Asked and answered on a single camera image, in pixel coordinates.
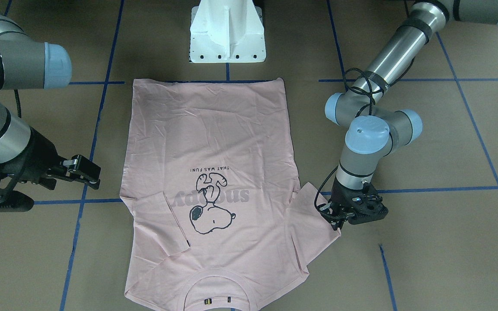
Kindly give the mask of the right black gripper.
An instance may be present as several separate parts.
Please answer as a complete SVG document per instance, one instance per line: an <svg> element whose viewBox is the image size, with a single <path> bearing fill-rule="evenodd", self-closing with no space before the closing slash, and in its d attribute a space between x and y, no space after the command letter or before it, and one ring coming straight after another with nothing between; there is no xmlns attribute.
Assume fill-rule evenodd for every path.
<svg viewBox="0 0 498 311"><path fill-rule="evenodd" d="M12 162L12 176L15 182L38 184L48 190L55 189L57 181L48 177L54 171L64 172L67 179L77 181L98 190L101 180L101 168L89 158L77 154L66 160L57 153L57 148L37 130L30 131L30 139L26 148Z"/></svg>

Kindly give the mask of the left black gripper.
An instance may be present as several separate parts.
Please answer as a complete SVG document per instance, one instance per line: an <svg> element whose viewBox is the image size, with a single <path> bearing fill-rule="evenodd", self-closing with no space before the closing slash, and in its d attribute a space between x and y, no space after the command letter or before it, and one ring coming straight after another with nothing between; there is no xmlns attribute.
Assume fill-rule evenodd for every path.
<svg viewBox="0 0 498 311"><path fill-rule="evenodd" d="M350 211L351 199L361 195L379 194L371 183L364 183L360 190L344 187L338 180L334 180L332 186L331 203L322 203L319 213L328 223L333 225L335 232L340 232L348 217L353 213Z"/></svg>

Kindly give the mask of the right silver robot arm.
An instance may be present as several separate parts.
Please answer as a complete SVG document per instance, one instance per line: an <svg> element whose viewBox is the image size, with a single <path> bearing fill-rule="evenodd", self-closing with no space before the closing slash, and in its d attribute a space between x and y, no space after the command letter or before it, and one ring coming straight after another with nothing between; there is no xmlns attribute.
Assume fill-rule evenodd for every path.
<svg viewBox="0 0 498 311"><path fill-rule="evenodd" d="M71 75L71 59L62 46L34 41L0 14L0 90L13 90L19 101L19 90L66 87ZM0 104L0 184L11 179L6 190L27 182L53 190L57 179L98 189L100 171L83 156L59 156L49 140L22 120L20 109L12 114Z"/></svg>

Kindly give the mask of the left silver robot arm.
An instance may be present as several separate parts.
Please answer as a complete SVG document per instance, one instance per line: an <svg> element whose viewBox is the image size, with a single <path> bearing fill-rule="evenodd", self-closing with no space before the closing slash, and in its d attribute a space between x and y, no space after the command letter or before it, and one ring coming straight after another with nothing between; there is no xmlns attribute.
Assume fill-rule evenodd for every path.
<svg viewBox="0 0 498 311"><path fill-rule="evenodd" d="M498 25L498 0L417 0L407 19L367 69L352 68L358 77L345 93L333 94L325 115L346 127L345 144L330 200L317 211L333 230L345 222L352 225L382 220L388 214L372 177L381 158L416 140L423 130L413 110L389 112L377 103L410 69L417 53L434 33L452 20Z"/></svg>

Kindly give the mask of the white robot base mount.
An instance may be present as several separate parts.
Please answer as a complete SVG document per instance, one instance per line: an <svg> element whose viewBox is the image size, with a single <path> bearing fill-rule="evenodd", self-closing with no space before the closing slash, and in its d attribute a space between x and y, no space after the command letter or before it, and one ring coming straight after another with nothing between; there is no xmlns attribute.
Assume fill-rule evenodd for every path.
<svg viewBox="0 0 498 311"><path fill-rule="evenodd" d="M260 63L267 57L259 0L202 0L191 9L192 63Z"/></svg>

